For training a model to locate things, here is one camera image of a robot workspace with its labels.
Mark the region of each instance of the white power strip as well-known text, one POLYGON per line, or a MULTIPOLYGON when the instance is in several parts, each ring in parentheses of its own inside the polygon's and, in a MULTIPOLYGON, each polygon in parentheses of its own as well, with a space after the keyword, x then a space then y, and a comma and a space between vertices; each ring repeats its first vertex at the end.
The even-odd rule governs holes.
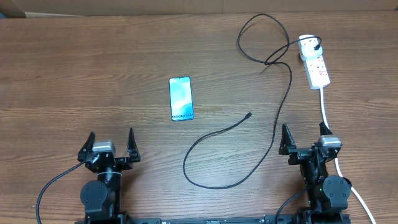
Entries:
MULTIPOLYGON (((306 37, 313 37, 313 35, 301 35, 298 39, 306 38, 306 37)), ((308 82, 310 84, 310 88, 313 90, 320 90, 320 101, 321 101, 321 111, 322 111, 322 118, 324 124, 329 128, 329 124, 326 118, 325 113, 325 105, 323 100, 323 87, 330 84, 329 74, 326 69, 325 62, 323 61, 322 57, 322 47, 318 50, 315 50, 315 46, 318 45, 317 38, 305 39, 298 42, 298 46, 300 47, 300 57, 303 60, 305 72, 307 73, 308 82)), ((340 177, 343 177, 343 174, 340 171, 340 167, 338 164, 338 159, 335 159, 336 170, 340 177)), ((365 202, 363 201, 362 197, 359 193, 354 189, 351 188, 355 196, 361 202, 361 205, 365 209, 366 213, 368 214, 371 223, 376 224, 371 211, 366 206, 365 202)))

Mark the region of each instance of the phone screen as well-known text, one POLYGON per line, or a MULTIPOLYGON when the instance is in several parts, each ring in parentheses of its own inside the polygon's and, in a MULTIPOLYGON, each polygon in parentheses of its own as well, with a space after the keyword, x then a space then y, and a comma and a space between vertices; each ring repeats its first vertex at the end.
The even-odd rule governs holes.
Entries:
POLYGON ((191 79, 189 77, 171 78, 169 85, 172 120, 193 119, 191 79))

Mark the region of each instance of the beige wall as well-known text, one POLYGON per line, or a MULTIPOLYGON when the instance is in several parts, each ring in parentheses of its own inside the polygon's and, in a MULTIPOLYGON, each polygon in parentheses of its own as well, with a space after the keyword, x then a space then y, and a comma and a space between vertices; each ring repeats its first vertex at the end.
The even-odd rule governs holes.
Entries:
POLYGON ((394 10, 397 0, 0 0, 21 11, 81 16, 394 10))

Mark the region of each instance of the wood grain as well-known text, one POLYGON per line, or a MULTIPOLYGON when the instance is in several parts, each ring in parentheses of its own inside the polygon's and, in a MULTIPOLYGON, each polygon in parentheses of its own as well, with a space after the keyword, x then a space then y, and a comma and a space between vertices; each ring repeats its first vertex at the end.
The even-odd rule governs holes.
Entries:
MULTIPOLYGON (((378 223, 396 223, 398 210, 398 13, 321 12, 272 14, 290 39, 323 38, 332 84, 326 111, 343 140, 344 175, 354 184, 378 223)), ((132 16, 0 20, 0 223, 35 223, 42 187, 74 166, 94 131, 113 139, 126 154, 129 127, 135 130, 142 162, 123 174, 123 209, 134 217, 258 217, 275 213, 303 187, 299 167, 274 146, 255 173, 228 190, 188 183, 182 161, 202 135, 253 116, 227 133, 200 143, 187 161, 200 184, 222 186, 242 179, 271 142, 275 113, 289 83, 285 67, 247 60, 236 46, 252 14, 132 16), (193 121, 170 119, 168 79, 189 76, 193 121)), ((242 46, 266 58, 285 44, 277 24, 260 18, 242 46)), ((291 46, 282 58, 293 84, 279 117, 298 146, 319 136, 319 92, 310 90, 291 46)), ((336 174, 333 164, 330 174, 336 174)), ((83 185, 95 175, 81 167, 46 191, 43 223, 82 220, 83 185)), ((306 205, 305 197, 285 213, 306 205)), ((351 195, 353 223, 369 223, 351 195)))

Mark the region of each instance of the power plug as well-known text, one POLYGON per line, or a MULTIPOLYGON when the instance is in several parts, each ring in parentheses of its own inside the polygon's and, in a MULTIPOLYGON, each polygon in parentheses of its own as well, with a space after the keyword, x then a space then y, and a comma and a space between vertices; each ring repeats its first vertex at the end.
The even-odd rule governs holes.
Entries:
MULTIPOLYGON (((299 39, 311 36, 313 35, 301 35, 299 39)), ((322 57, 322 47, 315 50, 314 47, 317 45, 318 40, 316 38, 298 42, 300 56, 303 59, 305 72, 312 90, 317 90, 330 84, 328 71, 322 57)))
MULTIPOLYGON (((305 34, 301 35, 298 37, 298 39, 304 39, 306 37, 314 37, 314 35, 310 34, 305 34)), ((316 46, 319 44, 317 38, 309 38, 305 40, 301 40, 298 42, 298 47, 300 48, 300 57, 302 60, 313 60, 318 58, 319 56, 322 55, 323 49, 322 47, 319 47, 319 49, 316 48, 316 46)))

